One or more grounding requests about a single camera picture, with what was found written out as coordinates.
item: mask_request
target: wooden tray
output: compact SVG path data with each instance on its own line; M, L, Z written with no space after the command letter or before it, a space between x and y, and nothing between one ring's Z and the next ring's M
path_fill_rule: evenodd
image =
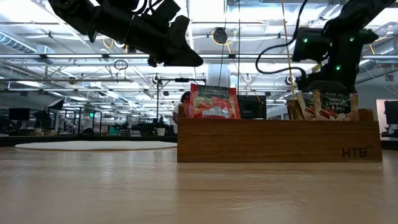
M381 162L375 121L179 117L179 162Z

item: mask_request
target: ceiling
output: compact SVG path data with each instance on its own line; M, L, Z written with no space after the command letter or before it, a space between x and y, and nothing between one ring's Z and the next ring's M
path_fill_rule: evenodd
M241 54L256 55L266 47L276 44L284 44L285 36L291 38L297 19L298 9L301 5L299 0L285 1L285 19L287 21L287 32L283 27L283 13L279 3L266 0L176 0L181 7L178 15L188 16L192 23L187 30L186 40L198 54ZM341 5L330 4L328 0L309 1L303 11L300 25L309 27L323 27L325 22L336 17L340 13ZM373 44L375 54L395 55L396 50L390 50L398 34L398 26L394 15L398 13L395 4L378 15L366 28L376 32L380 39ZM230 44L218 45L211 38L211 33L216 27L226 27ZM26 45L38 49L38 46L46 46L49 52L54 54L125 54L125 51L118 47L113 40L106 36L99 35L94 43L90 43L87 37L79 34L74 28L64 23L54 15L52 8L47 1L39 0L2 0L0 1L0 33L4 32ZM292 53L294 45L289 46ZM0 44L0 54L21 54L20 51ZM287 54L286 48L272 49L267 54ZM364 46L364 55L373 54L369 46ZM73 88L97 88L97 89L118 89L132 91L112 91L99 94L99 91L87 91L76 93L75 91L53 91L63 96L79 96L87 98L92 103L120 103L111 105L112 109L128 110L139 109L122 105L122 103L140 103L143 113L150 113L153 104L143 106L143 103L155 103L156 85L153 77L160 78L206 78L208 65L220 63L220 59L205 59L205 63L197 68L191 67L161 67L147 66L146 58L125 59L129 67L125 70L117 70L113 65L115 59L97 58L74 58L52 59L52 64L34 59L3 58L0 60L0 77L3 78L25 78L31 79L54 79L53 82L41 82L48 89L73 89ZM239 89L245 90L241 94L253 94L250 88L255 90L285 90L290 87L285 84L285 78L289 72L276 73L273 75L258 74L254 59L242 60L239 64L240 72L247 77L248 83L243 78L237 78L237 61L230 59L223 60L228 64L231 72L231 84L237 85ZM384 67L395 72L394 64L391 61L381 61ZM302 67L310 71L315 64L313 62L293 63L293 67ZM272 60L261 60L260 68L266 71L278 70L288 67L286 59L273 58ZM382 70L377 66L367 67L365 72L358 75L357 80L363 81L370 75L378 75ZM71 77L77 79L90 79L89 82L78 82L71 84L59 82ZM179 90L187 90L190 83L169 82L163 86L160 99L164 105L164 115L170 115L173 105L178 102ZM39 88L32 83L11 83L10 88ZM270 100L281 98L281 92L273 92ZM84 103L85 101L69 98L71 103Z

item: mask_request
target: strawberry snack bag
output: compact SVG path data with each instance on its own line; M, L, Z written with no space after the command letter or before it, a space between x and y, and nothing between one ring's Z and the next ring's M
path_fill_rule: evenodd
M191 84L189 117L241 119L236 89Z

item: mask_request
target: htb logo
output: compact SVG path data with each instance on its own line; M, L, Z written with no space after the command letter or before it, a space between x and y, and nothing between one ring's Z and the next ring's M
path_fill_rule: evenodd
M348 147L343 148L343 158L357 158L357 157L367 157L368 156L368 149L372 149L373 146L367 145L366 147Z

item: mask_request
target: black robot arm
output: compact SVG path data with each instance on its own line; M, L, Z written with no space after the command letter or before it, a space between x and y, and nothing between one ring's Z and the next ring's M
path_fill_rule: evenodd
M364 27L394 2L395 0L351 0L343 6L340 15L329 20L323 29L299 28L293 61L312 59L321 62L328 58L328 63L322 66L320 72L298 78L298 89L328 88L325 85L319 86L319 83L326 82L338 83L345 91L355 92L363 45L378 38L372 30L364 30Z
M97 2L99 6L94 6L90 0L49 0L56 15L87 35L91 42L98 33L104 34L149 54L148 63L153 67L158 63L189 67L203 64L185 39L189 18L177 16L170 24L180 10L174 0L163 0L156 10L152 6L146 9L147 0L144 0L143 7L135 12L139 0Z

